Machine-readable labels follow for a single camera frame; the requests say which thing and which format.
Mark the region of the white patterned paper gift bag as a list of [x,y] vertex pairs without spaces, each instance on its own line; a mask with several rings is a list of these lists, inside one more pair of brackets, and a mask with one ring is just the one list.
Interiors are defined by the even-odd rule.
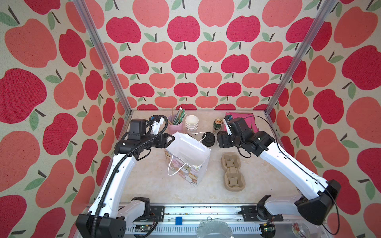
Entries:
[[197,187],[207,171],[211,155],[211,149],[203,144],[206,133],[177,132],[174,138],[175,140],[164,150],[168,162],[167,174],[179,175]]

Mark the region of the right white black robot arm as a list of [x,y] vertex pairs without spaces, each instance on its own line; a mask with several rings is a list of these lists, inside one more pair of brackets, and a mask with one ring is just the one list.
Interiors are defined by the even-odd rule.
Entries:
[[275,138],[264,131],[253,132],[245,119],[227,115],[223,123],[226,130],[217,134],[220,148],[236,147],[262,158],[286,176],[299,191],[294,196],[264,196],[257,203],[254,214],[262,221],[276,215],[300,215],[314,225],[322,225],[329,211],[337,207],[336,198],[341,190],[339,182],[327,181],[309,170],[282,149]]

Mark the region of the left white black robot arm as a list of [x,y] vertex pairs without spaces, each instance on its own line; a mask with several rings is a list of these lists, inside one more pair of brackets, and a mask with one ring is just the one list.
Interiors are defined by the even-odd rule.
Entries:
[[140,154],[152,148],[167,148],[174,136],[165,132],[168,118],[154,115],[149,119],[133,119],[129,131],[117,142],[114,157],[102,188],[87,213],[79,214],[75,226],[83,238],[122,238],[127,227],[135,221],[153,221],[155,229],[159,217],[151,212],[150,200],[134,197],[120,208],[127,179],[141,160]]

